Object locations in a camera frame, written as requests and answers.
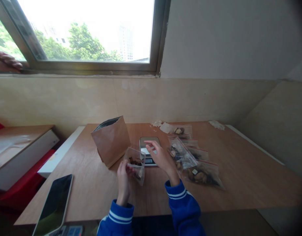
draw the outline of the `smartphone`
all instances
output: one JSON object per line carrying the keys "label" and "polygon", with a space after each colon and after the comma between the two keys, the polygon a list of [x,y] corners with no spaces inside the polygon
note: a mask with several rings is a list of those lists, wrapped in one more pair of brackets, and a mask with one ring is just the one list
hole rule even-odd
{"label": "smartphone", "polygon": [[64,223],[73,175],[53,181],[42,213],[33,232],[34,236],[56,235]]}
{"label": "smartphone", "polygon": [[160,140],[158,139],[158,137],[141,137],[140,138],[140,151],[144,152],[146,155],[145,166],[157,166],[157,164],[153,161],[150,153],[148,152],[148,150],[146,148],[147,144],[144,141],[147,141],[147,140],[156,141],[159,145],[161,145]]}

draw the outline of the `person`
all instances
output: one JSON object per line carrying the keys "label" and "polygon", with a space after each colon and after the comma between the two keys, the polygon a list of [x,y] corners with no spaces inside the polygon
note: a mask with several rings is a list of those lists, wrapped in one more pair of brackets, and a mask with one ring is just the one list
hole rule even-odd
{"label": "person", "polygon": [[11,55],[0,51],[0,71],[21,73],[23,65]]}
{"label": "person", "polygon": [[[165,188],[169,197],[169,206],[176,233],[178,235],[205,235],[199,222],[200,207],[180,181],[173,160],[165,155],[163,148],[156,141],[145,141],[145,143],[155,163],[166,172],[169,178],[165,183]],[[119,165],[117,171],[118,198],[113,200],[109,214],[101,220],[97,230],[98,236],[133,235],[131,222],[134,206],[128,203],[130,189],[127,174],[132,169],[127,166],[127,163],[128,161],[124,160]]]}

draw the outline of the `wooden table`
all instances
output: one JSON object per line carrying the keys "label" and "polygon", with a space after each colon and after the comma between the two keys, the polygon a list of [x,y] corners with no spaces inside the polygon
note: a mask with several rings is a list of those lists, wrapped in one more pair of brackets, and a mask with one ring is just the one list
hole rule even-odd
{"label": "wooden table", "polygon": [[0,148],[12,140],[17,140],[17,148],[8,148],[0,154],[0,169],[23,152],[53,125],[5,127],[0,129]]}
{"label": "wooden table", "polygon": [[[302,203],[302,179],[250,144],[234,131],[215,129],[207,122],[191,122],[193,137],[209,151],[210,160],[219,165],[219,176],[227,191],[184,181],[203,212],[265,207],[288,207]],[[101,162],[90,135],[97,124],[88,124],[64,158],[49,176],[16,225],[37,223],[52,182],[73,174],[73,186],[66,222],[98,220],[109,212],[117,198],[117,168]],[[127,124],[130,140],[139,148],[140,137],[157,136],[163,148],[167,134],[149,124]],[[164,187],[166,174],[158,167],[146,167],[143,187],[131,181],[129,202],[134,216],[171,214]]]}

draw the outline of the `brown paper bag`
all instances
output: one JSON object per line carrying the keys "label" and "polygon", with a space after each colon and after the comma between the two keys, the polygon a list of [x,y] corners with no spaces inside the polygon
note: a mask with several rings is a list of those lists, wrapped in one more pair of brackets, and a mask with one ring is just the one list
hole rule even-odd
{"label": "brown paper bag", "polygon": [[115,164],[131,145],[123,116],[101,123],[91,135],[98,154],[107,168]]}

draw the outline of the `blue jacket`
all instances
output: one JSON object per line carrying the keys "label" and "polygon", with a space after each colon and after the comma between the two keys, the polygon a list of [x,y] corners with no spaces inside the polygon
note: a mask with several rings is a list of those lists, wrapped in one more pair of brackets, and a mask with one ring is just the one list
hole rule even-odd
{"label": "blue jacket", "polygon": [[[205,235],[199,222],[200,207],[194,197],[188,192],[183,183],[171,187],[167,181],[165,188],[169,196],[169,205],[172,211],[173,224],[178,235]],[[122,207],[113,200],[109,214],[105,216],[97,230],[97,235],[131,236],[131,222],[134,206],[128,204]]]}

